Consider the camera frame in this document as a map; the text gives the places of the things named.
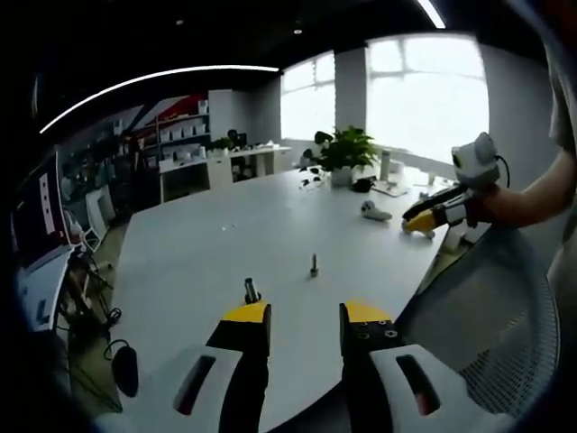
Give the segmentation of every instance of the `mesh chair back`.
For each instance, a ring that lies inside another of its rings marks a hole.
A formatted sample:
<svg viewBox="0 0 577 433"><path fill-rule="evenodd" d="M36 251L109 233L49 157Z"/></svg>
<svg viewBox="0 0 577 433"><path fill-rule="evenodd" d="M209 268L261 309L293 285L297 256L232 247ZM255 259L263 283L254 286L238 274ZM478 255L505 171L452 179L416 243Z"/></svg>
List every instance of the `mesh chair back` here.
<svg viewBox="0 0 577 433"><path fill-rule="evenodd" d="M492 227L411 301L397 326L459 372L470 396L493 413L528 413L554 375L554 296L517 230Z"/></svg>

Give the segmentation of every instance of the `potted plant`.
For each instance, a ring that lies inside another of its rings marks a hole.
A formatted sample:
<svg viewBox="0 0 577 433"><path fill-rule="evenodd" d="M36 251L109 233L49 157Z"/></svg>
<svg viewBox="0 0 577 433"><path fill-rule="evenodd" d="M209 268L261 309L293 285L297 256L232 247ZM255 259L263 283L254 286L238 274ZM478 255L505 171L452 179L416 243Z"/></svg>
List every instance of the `potted plant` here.
<svg viewBox="0 0 577 433"><path fill-rule="evenodd" d="M207 146L207 151L210 156L223 156L228 154L228 149L233 142L228 137L221 137L214 140Z"/></svg>
<svg viewBox="0 0 577 433"><path fill-rule="evenodd" d="M334 135L318 131L315 143L321 146L321 152L313 161L331 173L334 187L349 186L354 167L364 168L377 160L377 149L371 140L361 128L354 126L344 131L335 130Z"/></svg>

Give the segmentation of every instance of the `green plant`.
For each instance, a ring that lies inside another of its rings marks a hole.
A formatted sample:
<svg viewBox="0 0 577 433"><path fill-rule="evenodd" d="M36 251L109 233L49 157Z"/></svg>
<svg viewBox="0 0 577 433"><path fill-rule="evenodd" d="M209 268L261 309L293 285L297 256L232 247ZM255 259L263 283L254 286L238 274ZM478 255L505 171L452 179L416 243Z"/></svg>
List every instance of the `green plant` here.
<svg viewBox="0 0 577 433"><path fill-rule="evenodd" d="M361 128L354 126L344 131L335 130L334 136L319 131L315 134L315 143L322 148L320 156L313 161L324 171L372 165L377 160L377 149L371 140Z"/></svg>
<svg viewBox="0 0 577 433"><path fill-rule="evenodd" d="M233 142L228 137L218 138L218 139L214 140L213 142L211 142L209 145L210 150L213 150L213 149L224 150L224 149L231 149L232 147L233 147Z"/></svg>

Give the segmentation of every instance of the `bright window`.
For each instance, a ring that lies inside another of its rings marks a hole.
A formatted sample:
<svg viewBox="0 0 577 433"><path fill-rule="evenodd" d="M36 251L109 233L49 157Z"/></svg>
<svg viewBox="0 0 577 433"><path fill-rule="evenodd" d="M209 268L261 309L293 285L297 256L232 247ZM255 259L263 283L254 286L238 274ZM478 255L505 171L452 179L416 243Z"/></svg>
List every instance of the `bright window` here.
<svg viewBox="0 0 577 433"><path fill-rule="evenodd" d="M377 144L452 163L451 148L489 131L477 42L415 35L369 44L367 132Z"/></svg>
<svg viewBox="0 0 577 433"><path fill-rule="evenodd" d="M283 139L313 140L334 130L334 54L323 54L284 71L280 95Z"/></svg>

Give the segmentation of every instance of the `ceiling light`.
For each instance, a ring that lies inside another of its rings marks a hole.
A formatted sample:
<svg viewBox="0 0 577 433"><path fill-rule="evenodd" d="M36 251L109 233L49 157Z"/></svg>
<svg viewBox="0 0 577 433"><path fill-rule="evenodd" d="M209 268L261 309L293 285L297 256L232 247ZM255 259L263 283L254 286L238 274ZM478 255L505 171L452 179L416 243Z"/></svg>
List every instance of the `ceiling light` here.
<svg viewBox="0 0 577 433"><path fill-rule="evenodd" d="M40 130L40 134L44 134L48 128L50 128L51 126L56 124L62 117L64 117L65 115L69 115L70 113L72 113L77 108L83 106L85 103L90 102L90 101L96 99L97 97L101 97L102 95L105 95L106 93L112 92L113 90L117 90L118 88L123 88L124 86L128 86L129 84L138 83L139 81L144 81L145 79L164 77L165 75L170 75L170 74L179 74L179 73L183 73L183 72L196 72L199 70L221 70L221 69L260 70L260 71L264 71L264 72L279 72L279 68L269 68L266 66L248 66L248 65L193 66L191 68L180 68L180 69L163 70L162 72L154 72L153 74L143 75L142 77L129 79L128 81L124 81L120 84L116 84L116 85L111 86L109 88L105 88L104 90L100 90L98 93L95 93L94 95L87 97L86 99L81 100L80 102L78 102L77 104L75 104L74 106L69 108L68 110L63 111L62 113L60 113L59 115L54 117L52 120L50 120L46 124L46 126L44 126Z"/></svg>
<svg viewBox="0 0 577 433"><path fill-rule="evenodd" d="M444 21L430 0L417 0L437 29L444 29Z"/></svg>

